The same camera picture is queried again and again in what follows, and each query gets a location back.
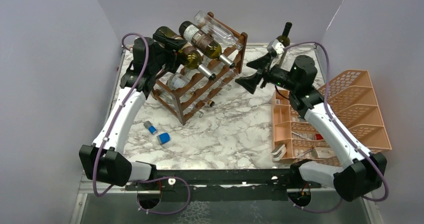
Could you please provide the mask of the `green wine bottle silver cap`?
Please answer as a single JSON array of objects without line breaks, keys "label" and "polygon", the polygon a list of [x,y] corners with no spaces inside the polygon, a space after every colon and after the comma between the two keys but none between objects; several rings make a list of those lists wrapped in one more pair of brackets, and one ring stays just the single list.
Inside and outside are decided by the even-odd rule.
[{"label": "green wine bottle silver cap", "polygon": [[[159,27],[156,32],[163,33],[166,37],[174,38],[174,39],[184,39],[179,34],[175,33],[173,30],[171,30],[167,26],[161,26]],[[215,80],[216,75],[212,73],[208,68],[202,65],[203,58],[200,55],[200,53],[197,51],[197,49],[190,43],[187,43],[183,47],[183,51],[186,54],[184,67],[190,69],[190,70],[197,70],[201,74],[203,74],[208,80]]]}]

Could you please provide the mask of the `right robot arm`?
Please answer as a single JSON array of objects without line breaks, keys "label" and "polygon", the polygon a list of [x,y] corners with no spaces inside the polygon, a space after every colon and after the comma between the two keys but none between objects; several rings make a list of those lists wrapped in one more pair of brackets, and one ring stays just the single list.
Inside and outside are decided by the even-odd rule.
[{"label": "right robot arm", "polygon": [[300,188],[308,181],[334,188],[339,196],[348,202],[384,187],[379,202],[389,196],[389,186],[384,177],[387,159],[382,153],[372,153],[336,117],[324,97],[313,86],[317,68],[313,58],[297,56],[289,71],[272,65],[274,57],[266,54],[247,64],[256,73],[235,80],[246,91],[254,94],[257,86],[270,83],[289,91],[291,107],[318,133],[332,148],[340,161],[341,168],[302,161],[298,168],[289,173],[289,183]]}]

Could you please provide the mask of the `green wine bottle black cap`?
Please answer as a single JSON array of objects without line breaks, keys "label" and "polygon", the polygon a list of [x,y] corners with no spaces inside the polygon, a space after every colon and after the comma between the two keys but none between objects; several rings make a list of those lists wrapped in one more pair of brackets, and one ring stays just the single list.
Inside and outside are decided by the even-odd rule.
[{"label": "green wine bottle black cap", "polygon": [[[292,23],[286,22],[282,34],[277,38],[283,44],[284,47],[287,47],[291,44],[291,41],[290,41],[290,38],[289,38],[289,32],[290,32],[291,28],[292,28]],[[281,58],[280,58],[280,60],[277,64],[278,67],[282,66],[287,52],[288,51],[285,50],[283,52],[283,54],[281,55]]]}]

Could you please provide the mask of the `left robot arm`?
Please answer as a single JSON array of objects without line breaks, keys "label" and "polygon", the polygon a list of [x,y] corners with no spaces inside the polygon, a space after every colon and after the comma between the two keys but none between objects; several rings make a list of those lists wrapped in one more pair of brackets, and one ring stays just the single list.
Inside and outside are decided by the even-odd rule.
[{"label": "left robot arm", "polygon": [[176,72],[180,66],[178,51],[187,44],[161,34],[138,36],[132,46],[133,60],[120,80],[120,89],[108,119],[90,145],[82,145],[79,158],[88,179],[124,186],[138,181],[144,189],[157,184],[156,167],[130,162],[123,156],[124,146],[134,119],[148,99],[159,74]]}]

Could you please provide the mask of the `green wine bottle white label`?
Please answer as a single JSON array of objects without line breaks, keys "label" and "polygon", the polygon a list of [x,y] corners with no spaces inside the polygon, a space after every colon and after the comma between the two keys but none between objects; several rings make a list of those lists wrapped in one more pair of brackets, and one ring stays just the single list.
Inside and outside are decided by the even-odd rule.
[{"label": "green wine bottle white label", "polygon": [[178,31],[183,38],[198,48],[206,57],[217,59],[229,68],[235,67],[235,63],[224,55],[221,45],[191,21],[184,21],[179,26]]}]

